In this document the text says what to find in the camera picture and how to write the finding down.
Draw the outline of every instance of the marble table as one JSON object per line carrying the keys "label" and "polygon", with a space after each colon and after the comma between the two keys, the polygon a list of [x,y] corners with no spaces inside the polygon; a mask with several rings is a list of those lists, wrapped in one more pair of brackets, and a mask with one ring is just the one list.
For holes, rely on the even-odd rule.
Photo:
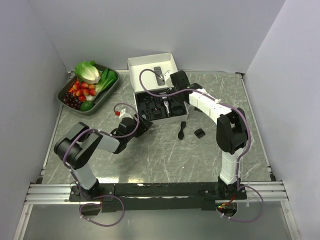
{"label": "marble table", "polygon": [[[240,165],[243,181],[270,181],[267,161],[246,97],[241,75],[187,71],[191,83],[199,83],[212,96],[245,111],[252,134],[252,147]],[[134,104],[129,73],[120,72],[120,84],[105,105],[92,116],[82,116],[66,108],[58,120],[53,145],[75,123],[110,132],[119,124],[113,112],[116,103]],[[120,154],[97,149],[90,159],[93,174],[101,183],[214,182],[221,171],[222,151],[216,143],[216,126],[204,113],[189,106],[184,139],[178,139],[180,122],[152,127],[132,139]],[[206,136],[198,139],[194,131]],[[53,152],[48,155],[43,184],[68,184],[72,176]]]}

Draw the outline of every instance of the box lid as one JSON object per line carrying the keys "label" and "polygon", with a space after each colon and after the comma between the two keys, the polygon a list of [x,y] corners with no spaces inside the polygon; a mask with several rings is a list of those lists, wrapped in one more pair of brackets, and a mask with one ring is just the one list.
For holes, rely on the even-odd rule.
{"label": "box lid", "polygon": [[[154,70],[156,67],[161,68],[163,75],[167,71],[171,71],[173,73],[178,71],[174,57],[171,53],[128,58],[130,82],[135,92],[144,92],[144,89],[139,82],[139,75],[141,71],[144,69]],[[145,88],[150,91],[168,88],[166,84],[158,85],[156,75],[151,71],[144,72],[141,79]]]}

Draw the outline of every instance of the vegetable basket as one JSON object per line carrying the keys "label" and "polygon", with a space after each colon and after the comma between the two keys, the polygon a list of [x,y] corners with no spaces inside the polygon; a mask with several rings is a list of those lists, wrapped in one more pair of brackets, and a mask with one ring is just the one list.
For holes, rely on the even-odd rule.
{"label": "vegetable basket", "polygon": [[[99,71],[103,72],[107,69],[107,67],[99,65],[99,64],[95,64],[94,65]],[[81,115],[85,115],[85,116],[91,116],[93,115],[99,108],[101,108],[101,106],[104,104],[104,102],[112,95],[112,93],[115,91],[115,89],[117,88],[118,84],[119,84],[119,73],[117,73],[115,70],[108,68],[109,70],[112,70],[115,72],[116,74],[116,80],[115,82],[109,86],[107,89],[103,90],[102,92],[100,92],[97,97],[94,99],[94,106],[88,110],[88,111],[81,111],[81,110],[77,110],[74,109],[68,105],[66,105],[64,103],[64,97],[66,95],[66,93],[69,92],[69,90],[72,88],[72,86],[75,84],[75,82],[78,80],[78,77],[75,75],[73,79],[71,79],[70,81],[68,81],[64,87],[59,91],[57,98],[58,100],[62,103],[62,105],[65,108],[68,108],[74,112],[77,112],[78,114]]]}

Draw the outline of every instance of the table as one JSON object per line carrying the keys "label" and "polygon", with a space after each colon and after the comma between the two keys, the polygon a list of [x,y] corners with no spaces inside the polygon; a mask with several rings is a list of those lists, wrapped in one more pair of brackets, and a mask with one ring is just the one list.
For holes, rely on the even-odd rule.
{"label": "table", "polygon": [[[75,123],[106,132],[119,124],[113,112],[116,103],[134,105],[133,88],[128,71],[120,71],[120,83],[104,106],[92,116],[82,116],[63,108],[58,119],[53,145],[45,166],[43,184],[68,184],[74,179],[53,152],[54,144]],[[252,147],[240,165],[243,181],[270,181],[267,160],[246,96],[242,76],[235,73],[186,71],[191,83],[199,83],[208,93],[224,103],[245,111],[252,134]],[[215,182],[221,171],[222,151],[216,142],[216,126],[202,112],[188,107],[189,116],[184,139],[178,139],[180,122],[152,127],[132,139],[120,154],[97,149],[89,164],[101,183]],[[202,128],[206,135],[198,139],[194,131]]]}

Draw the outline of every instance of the gray wall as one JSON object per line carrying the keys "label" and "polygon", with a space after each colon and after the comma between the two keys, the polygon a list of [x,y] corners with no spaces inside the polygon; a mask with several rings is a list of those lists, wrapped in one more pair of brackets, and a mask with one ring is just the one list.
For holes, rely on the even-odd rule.
{"label": "gray wall", "polygon": [[275,176],[283,180],[302,239],[319,239],[320,2],[287,0],[245,85]]}
{"label": "gray wall", "polygon": [[68,70],[171,52],[179,69],[245,73],[285,0],[29,0]]}
{"label": "gray wall", "polygon": [[0,7],[0,239],[13,238],[39,176],[66,70],[26,0]]}

